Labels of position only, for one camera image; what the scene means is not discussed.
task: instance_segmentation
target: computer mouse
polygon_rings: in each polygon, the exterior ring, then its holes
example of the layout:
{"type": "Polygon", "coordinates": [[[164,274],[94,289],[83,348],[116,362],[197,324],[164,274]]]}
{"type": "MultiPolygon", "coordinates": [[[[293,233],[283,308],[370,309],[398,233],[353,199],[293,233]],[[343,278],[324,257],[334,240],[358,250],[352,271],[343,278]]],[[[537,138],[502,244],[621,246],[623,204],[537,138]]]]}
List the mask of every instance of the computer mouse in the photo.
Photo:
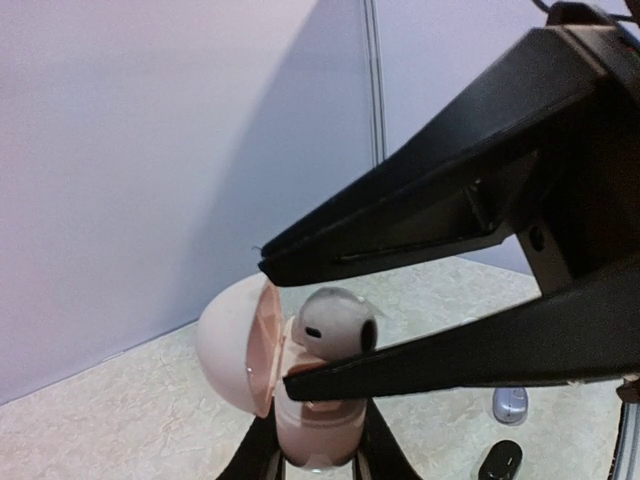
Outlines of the computer mouse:
{"type": "Polygon", "coordinates": [[[493,416],[505,425],[519,425],[525,421],[529,397],[523,387],[496,388],[493,392],[493,416]]]}

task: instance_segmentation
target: earbud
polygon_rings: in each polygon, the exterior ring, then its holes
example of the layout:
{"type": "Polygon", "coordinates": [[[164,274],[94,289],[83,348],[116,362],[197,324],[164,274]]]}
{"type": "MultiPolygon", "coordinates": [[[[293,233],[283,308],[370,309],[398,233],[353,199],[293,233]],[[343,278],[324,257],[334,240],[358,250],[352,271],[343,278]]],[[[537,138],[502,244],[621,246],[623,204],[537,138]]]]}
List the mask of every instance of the earbud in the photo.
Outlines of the earbud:
{"type": "Polygon", "coordinates": [[[332,361],[373,350],[378,326],[364,299],[344,288],[325,287],[302,305],[291,335],[310,354],[332,361]]]}

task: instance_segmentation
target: marble table surface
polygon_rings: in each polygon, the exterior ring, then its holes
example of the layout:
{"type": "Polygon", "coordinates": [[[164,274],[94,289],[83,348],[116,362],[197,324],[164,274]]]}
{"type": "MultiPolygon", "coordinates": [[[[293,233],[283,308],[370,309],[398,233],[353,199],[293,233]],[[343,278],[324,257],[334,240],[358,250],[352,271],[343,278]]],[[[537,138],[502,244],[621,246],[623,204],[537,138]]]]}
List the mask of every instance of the marble table surface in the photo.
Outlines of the marble table surface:
{"type": "MultiPolygon", "coordinates": [[[[539,294],[533,278],[449,258],[334,282],[379,307],[379,346],[451,327],[539,294]]],[[[293,313],[317,286],[283,289],[293,313]]],[[[215,479],[252,417],[208,386],[194,325],[0,407],[2,479],[215,479]]],[[[491,445],[517,441],[519,479],[605,479],[620,402],[615,383],[530,389],[518,427],[491,415],[491,390],[391,397],[378,405],[416,471],[476,479],[491,445]]],[[[351,478],[289,467],[288,479],[351,478]]]]}

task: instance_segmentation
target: earbud case lid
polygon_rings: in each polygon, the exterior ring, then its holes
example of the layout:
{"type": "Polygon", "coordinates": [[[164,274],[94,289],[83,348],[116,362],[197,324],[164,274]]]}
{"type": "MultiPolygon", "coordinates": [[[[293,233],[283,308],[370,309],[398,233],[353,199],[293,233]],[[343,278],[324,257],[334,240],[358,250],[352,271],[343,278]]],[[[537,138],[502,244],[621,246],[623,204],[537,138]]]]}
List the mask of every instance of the earbud case lid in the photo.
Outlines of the earbud case lid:
{"type": "Polygon", "coordinates": [[[198,322],[196,351],[205,376],[227,402],[266,417],[283,336],[278,288],[262,273],[220,293],[198,322]]]}

